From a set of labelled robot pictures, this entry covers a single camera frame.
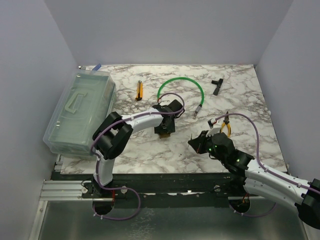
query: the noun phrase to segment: cable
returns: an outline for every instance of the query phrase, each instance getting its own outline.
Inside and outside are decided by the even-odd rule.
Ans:
[[[272,207],[269,211],[267,211],[267,212],[265,212],[265,213],[263,213],[263,214],[260,214],[260,215],[250,215],[250,214],[246,214],[246,213],[243,213],[243,212],[238,212],[238,211],[236,211],[236,210],[229,204],[229,207],[233,210],[233,212],[234,212],[235,214],[239,214],[239,215],[241,215],[241,216],[248,217],[248,218],[261,218],[261,217],[267,216],[268,214],[271,214],[271,213],[276,209],[276,206],[277,206],[277,204],[275,203],[275,204],[273,205],[273,207]]]
[[[201,102],[200,104],[196,107],[195,111],[194,111],[194,114],[193,116],[196,117],[198,112],[200,112],[201,108],[202,108],[202,104],[204,104],[205,102],[205,93],[202,89],[202,87],[199,85],[199,83],[197,83],[195,80],[191,79],[191,78],[188,78],[188,77],[184,77],[184,76],[179,76],[179,77],[174,77],[174,78],[171,78],[169,79],[168,81],[166,81],[164,84],[162,84],[158,90],[158,93],[157,93],[157,98],[159,98],[160,96],[160,92],[161,90],[164,88],[165,85],[167,85],[168,83],[172,82],[172,81],[175,81],[175,80],[187,80],[187,81],[190,81],[192,83],[194,83],[195,85],[197,85],[197,87],[200,89],[200,92],[201,92]]]
[[[151,114],[154,114],[154,115],[175,115],[175,114],[179,114],[181,113],[184,109],[185,109],[185,101],[184,99],[178,95],[177,93],[174,93],[174,92],[167,92],[165,94],[162,94],[159,98],[158,98],[158,102],[161,98],[163,98],[164,96],[166,95],[175,95],[177,97],[179,97],[182,101],[182,108],[179,109],[178,111],[174,111],[174,112],[144,112],[144,113],[141,113],[141,114],[137,114],[135,115],[133,118],[136,119],[136,118],[139,118],[139,117],[142,117],[142,116],[145,116],[145,115],[151,115]],[[100,155],[96,152],[93,151],[95,145],[97,144],[97,142],[99,141],[99,139],[107,132],[109,131],[111,128],[113,128],[115,125],[118,125],[120,123],[123,123],[123,122],[126,122],[126,121],[130,121],[132,120],[131,117],[128,117],[126,119],[121,119],[119,121],[116,121],[114,123],[112,123],[111,125],[109,125],[106,129],[104,129],[97,137],[96,139],[93,141],[92,145],[91,145],[91,148],[90,148],[90,151],[96,155],[98,157],[97,161],[96,161],[96,165],[95,165],[95,175],[96,175],[96,182],[98,183],[99,187],[104,189],[104,190],[108,190],[108,191],[112,191],[112,190],[121,190],[121,189],[125,189],[125,190],[129,190],[129,191],[132,191],[134,192],[134,194],[137,196],[138,198],[138,207],[137,209],[135,210],[135,212],[133,214],[131,214],[130,216],[127,216],[127,217],[110,217],[110,216],[105,216],[105,215],[99,215],[96,213],[96,210],[95,210],[95,206],[93,205],[93,211],[94,211],[94,215],[93,216],[98,216],[100,217],[101,219],[109,219],[109,220],[116,220],[116,221],[122,221],[122,220],[128,220],[128,219],[131,219],[133,218],[134,216],[136,216],[138,214],[138,212],[140,211],[140,207],[141,207],[141,199],[140,199],[140,196],[139,194],[137,193],[136,190],[132,189],[132,188],[129,188],[129,187],[105,187],[101,184],[100,182],[100,177],[99,177],[99,164],[100,164]]]
[[[314,188],[312,188],[312,187],[309,187],[309,186],[300,184],[300,183],[298,183],[298,182],[296,182],[296,181],[293,181],[293,180],[291,180],[291,179],[288,179],[288,178],[286,178],[286,177],[284,177],[284,176],[281,176],[280,174],[278,174],[278,173],[276,173],[276,172],[270,171],[269,169],[267,169],[267,168],[262,164],[262,162],[261,162],[261,160],[260,160],[260,157],[259,157],[260,139],[259,139],[258,129],[257,129],[257,126],[255,125],[255,123],[254,123],[249,117],[247,117],[246,115],[244,115],[244,114],[242,114],[242,113],[228,113],[228,114],[225,114],[225,115],[222,115],[222,116],[217,117],[217,118],[215,119],[215,121],[218,121],[219,119],[224,118],[224,117],[227,117],[227,116],[230,116],[230,115],[238,115],[238,116],[244,117],[244,118],[246,118],[246,119],[252,124],[252,126],[253,126],[253,128],[254,128],[254,130],[255,130],[255,134],[256,134],[256,161],[258,162],[258,164],[260,165],[260,167],[261,167],[265,172],[268,172],[268,173],[270,173],[270,174],[272,174],[272,175],[274,175],[274,176],[276,176],[276,177],[278,177],[278,178],[280,178],[280,179],[282,179],[282,180],[284,180],[284,181],[286,181],[286,182],[288,182],[288,183],[291,183],[291,184],[293,184],[293,185],[296,185],[298,188],[301,187],[301,188],[303,188],[303,189],[310,190],[310,191],[312,191],[312,192],[317,193],[317,194],[320,195],[320,191],[318,191],[318,190],[316,190],[316,189],[314,189]]]

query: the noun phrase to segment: white wall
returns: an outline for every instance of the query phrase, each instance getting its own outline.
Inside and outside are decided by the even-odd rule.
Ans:
[[[42,141],[76,68],[42,0],[1,1],[0,238],[27,239],[55,156]]]
[[[295,0],[256,67],[293,175],[320,179],[320,1]]]
[[[257,64],[292,0],[44,0],[80,65]]]

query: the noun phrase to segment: green hose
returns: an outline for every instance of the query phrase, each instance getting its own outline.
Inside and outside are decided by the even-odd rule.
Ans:
[[[201,110],[202,108],[202,104],[204,104],[204,101],[205,101],[205,93],[202,89],[202,87],[199,85],[199,83],[197,83],[195,80],[191,79],[191,78],[188,78],[188,77],[184,77],[184,76],[179,76],[179,77],[175,77],[175,78],[171,78],[169,79],[168,81],[166,81],[164,84],[162,84],[158,90],[158,93],[157,93],[157,98],[160,97],[160,92],[161,90],[164,88],[165,85],[167,85],[168,83],[172,82],[172,81],[175,81],[175,80],[187,80],[187,81],[190,81],[192,83],[194,83],[195,85],[197,85],[197,87],[200,89],[200,92],[201,92],[201,102],[199,104],[199,106],[195,109],[194,111],[194,117],[197,116],[198,112]]]
[[[175,81],[175,80],[187,80],[187,81],[190,81],[192,83],[194,83],[195,85],[197,85],[197,87],[200,89],[200,92],[201,92],[201,102],[200,104],[204,104],[204,101],[205,101],[205,93],[204,91],[202,90],[201,86],[199,85],[199,83],[197,83],[195,80],[191,79],[191,78],[188,78],[188,77],[184,77],[184,76],[179,76],[179,77],[175,77],[175,78],[171,78],[169,79],[168,81],[166,81],[164,84],[161,85],[161,87],[159,88],[158,90],[158,93],[157,93],[157,98],[160,97],[160,92],[161,90],[164,88],[165,85],[167,85],[168,83],[172,82],[172,81]]]

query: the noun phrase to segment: marble surface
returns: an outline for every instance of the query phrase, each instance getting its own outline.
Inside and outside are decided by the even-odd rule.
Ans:
[[[99,71],[111,74],[116,83],[117,101],[114,111],[120,115],[149,109],[156,103],[159,87],[175,77],[196,80],[203,88],[205,100],[196,119],[193,113],[200,103],[201,93],[189,81],[177,80],[163,88],[165,92],[181,94],[185,113],[175,121],[176,132],[160,139],[153,128],[133,134],[123,153],[116,158],[113,173],[221,173],[228,172],[208,154],[196,154],[188,140],[208,130],[207,121],[225,114],[242,113],[256,124],[260,135],[260,158],[263,163],[286,171],[283,156],[271,122],[270,112],[252,65],[105,65]],[[218,96],[213,95],[211,80],[224,79]],[[143,82],[143,99],[135,101],[137,83]],[[174,96],[163,99],[167,104]],[[256,155],[256,138],[252,125],[243,117],[231,116],[231,139],[239,150]],[[92,174],[95,160],[61,157],[62,174]]]

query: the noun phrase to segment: clear plastic box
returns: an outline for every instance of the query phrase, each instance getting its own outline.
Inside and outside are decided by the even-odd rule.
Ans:
[[[105,71],[78,70],[65,87],[45,131],[51,152],[90,156],[92,137],[116,101],[116,84]]]

